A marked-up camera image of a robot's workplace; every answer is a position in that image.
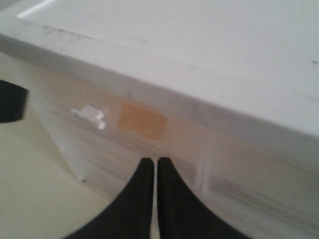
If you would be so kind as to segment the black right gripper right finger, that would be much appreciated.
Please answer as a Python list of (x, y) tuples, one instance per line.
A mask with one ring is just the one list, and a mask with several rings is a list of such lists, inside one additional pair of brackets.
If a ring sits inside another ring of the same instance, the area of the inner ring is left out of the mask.
[(158, 160), (157, 211), (162, 239), (248, 238), (196, 197), (168, 157)]

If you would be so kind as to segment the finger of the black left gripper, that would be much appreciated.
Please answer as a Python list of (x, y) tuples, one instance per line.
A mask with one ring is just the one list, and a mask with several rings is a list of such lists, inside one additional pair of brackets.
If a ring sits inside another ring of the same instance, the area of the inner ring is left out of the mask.
[(0, 122), (12, 123), (24, 118), (29, 90), (19, 85), (0, 81)]

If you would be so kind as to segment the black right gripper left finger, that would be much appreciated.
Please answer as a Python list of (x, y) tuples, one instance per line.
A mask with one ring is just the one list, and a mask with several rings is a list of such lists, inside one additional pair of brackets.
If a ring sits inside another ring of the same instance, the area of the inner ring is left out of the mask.
[(119, 195), (67, 239), (149, 239), (154, 196), (154, 162), (142, 158)]

